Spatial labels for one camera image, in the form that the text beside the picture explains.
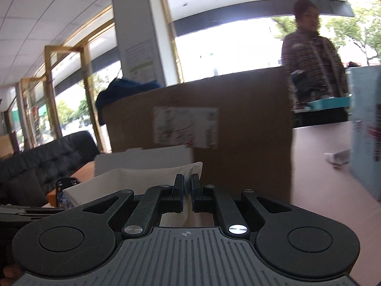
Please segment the white cloth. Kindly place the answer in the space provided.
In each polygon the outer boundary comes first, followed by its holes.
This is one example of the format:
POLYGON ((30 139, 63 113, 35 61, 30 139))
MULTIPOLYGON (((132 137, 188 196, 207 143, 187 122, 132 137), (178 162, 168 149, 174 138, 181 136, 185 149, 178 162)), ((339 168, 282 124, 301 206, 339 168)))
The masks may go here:
MULTIPOLYGON (((73 206, 77 207, 102 198, 123 189, 131 189, 135 194, 144 194, 150 187, 158 185, 174 185, 175 178, 181 174, 189 179, 192 174, 201 174, 203 163, 165 169, 115 169, 97 176, 89 181, 64 189, 65 196, 73 206)), ((185 198, 184 211, 162 215, 162 227, 203 227, 210 218, 205 213, 191 211, 191 200, 185 198)))

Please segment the white corrugated plastic bin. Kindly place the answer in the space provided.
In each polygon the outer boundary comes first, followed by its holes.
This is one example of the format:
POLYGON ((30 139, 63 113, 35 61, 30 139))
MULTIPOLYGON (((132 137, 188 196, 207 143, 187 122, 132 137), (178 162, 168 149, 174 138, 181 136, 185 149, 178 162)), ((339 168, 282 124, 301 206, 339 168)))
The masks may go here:
POLYGON ((152 149, 130 148, 124 152, 99 154, 94 159, 94 175, 114 169, 165 169, 194 162, 192 148, 185 145, 152 149))

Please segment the large brown cardboard box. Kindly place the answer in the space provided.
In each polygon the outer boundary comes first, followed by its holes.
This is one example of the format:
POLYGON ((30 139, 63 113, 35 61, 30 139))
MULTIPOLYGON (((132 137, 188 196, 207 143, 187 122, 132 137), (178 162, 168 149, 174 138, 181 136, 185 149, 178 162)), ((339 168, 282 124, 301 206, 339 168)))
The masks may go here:
POLYGON ((266 68, 157 88, 102 111, 111 148, 187 145, 201 182, 238 195, 252 189, 289 201, 292 114, 283 68, 266 68))

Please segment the orange box black ribbon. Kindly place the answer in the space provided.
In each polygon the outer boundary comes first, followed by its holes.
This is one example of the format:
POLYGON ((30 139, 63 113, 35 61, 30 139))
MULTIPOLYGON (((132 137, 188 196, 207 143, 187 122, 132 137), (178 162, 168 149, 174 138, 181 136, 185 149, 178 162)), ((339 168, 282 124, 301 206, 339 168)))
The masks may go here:
POLYGON ((50 205, 59 209, 71 209, 73 204, 63 191, 78 184, 80 181, 76 178, 59 178, 56 181, 55 189, 47 195, 50 205))

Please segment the blue cloth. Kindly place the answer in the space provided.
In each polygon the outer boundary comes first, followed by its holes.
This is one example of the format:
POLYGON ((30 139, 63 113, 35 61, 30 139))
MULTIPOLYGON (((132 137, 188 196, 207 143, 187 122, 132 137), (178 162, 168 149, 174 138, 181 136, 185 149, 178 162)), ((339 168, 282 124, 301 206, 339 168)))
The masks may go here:
POLYGON ((142 92, 148 92, 157 88, 162 88, 162 86, 156 80, 147 83, 139 83, 124 77, 113 79, 108 87, 97 95, 95 101, 99 124, 101 126, 105 124, 102 110, 106 105, 114 103, 125 97, 140 94, 142 92))

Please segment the black leather sofa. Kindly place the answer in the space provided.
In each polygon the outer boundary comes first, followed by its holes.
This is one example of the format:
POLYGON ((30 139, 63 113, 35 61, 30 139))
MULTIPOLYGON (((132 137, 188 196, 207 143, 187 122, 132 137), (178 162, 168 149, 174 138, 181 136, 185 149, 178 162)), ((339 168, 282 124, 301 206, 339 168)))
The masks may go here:
POLYGON ((100 153, 80 131, 1 161, 1 205, 42 207, 61 178, 69 178, 100 153))

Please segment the crumpled white paper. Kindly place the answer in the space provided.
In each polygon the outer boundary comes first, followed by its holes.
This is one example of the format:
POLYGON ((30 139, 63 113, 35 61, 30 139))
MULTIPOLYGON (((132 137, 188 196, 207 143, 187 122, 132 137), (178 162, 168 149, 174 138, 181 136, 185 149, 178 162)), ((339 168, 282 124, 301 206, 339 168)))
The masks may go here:
POLYGON ((333 167, 341 167, 342 165, 348 164, 350 160, 350 150, 341 150, 334 153, 325 153, 324 160, 328 162, 333 167))

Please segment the person's handheld black gripper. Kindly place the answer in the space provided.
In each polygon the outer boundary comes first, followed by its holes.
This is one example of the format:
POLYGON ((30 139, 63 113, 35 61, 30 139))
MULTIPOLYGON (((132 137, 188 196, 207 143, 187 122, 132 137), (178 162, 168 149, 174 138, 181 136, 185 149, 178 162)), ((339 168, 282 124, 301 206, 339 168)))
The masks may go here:
POLYGON ((291 81, 296 91, 296 97, 300 103, 308 102, 311 98, 312 90, 309 80, 303 70, 295 70, 291 74, 291 81))

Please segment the teal flat box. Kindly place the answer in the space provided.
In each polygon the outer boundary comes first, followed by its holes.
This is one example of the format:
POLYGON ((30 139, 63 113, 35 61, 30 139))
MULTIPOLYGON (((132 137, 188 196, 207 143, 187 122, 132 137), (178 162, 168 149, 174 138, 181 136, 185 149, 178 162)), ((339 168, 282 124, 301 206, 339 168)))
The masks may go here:
POLYGON ((325 99, 319 99, 316 101, 308 102, 307 105, 310 110, 320 111, 333 108, 345 108, 351 104, 351 97, 329 97, 325 99))

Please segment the person in plaid jacket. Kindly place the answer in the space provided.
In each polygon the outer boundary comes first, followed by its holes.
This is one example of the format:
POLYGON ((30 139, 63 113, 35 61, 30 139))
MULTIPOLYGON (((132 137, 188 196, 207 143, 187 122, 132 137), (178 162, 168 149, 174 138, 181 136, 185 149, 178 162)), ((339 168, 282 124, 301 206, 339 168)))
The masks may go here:
POLYGON ((287 74, 291 110, 296 127, 341 123, 348 119, 345 108, 320 111, 306 110, 308 102, 329 97, 346 97, 349 93, 346 69, 333 43, 319 33, 320 12, 310 0, 294 4, 296 31, 284 37, 281 65, 287 74), (312 90, 308 102, 300 103, 291 81, 295 70, 303 70, 312 90))

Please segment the light blue printed box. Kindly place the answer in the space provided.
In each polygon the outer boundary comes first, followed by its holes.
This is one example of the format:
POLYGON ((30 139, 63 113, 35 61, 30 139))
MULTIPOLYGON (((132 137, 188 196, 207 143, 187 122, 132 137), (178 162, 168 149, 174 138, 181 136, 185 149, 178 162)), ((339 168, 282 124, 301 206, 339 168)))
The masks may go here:
POLYGON ((352 140, 349 169, 380 201, 380 66, 349 69, 352 140))

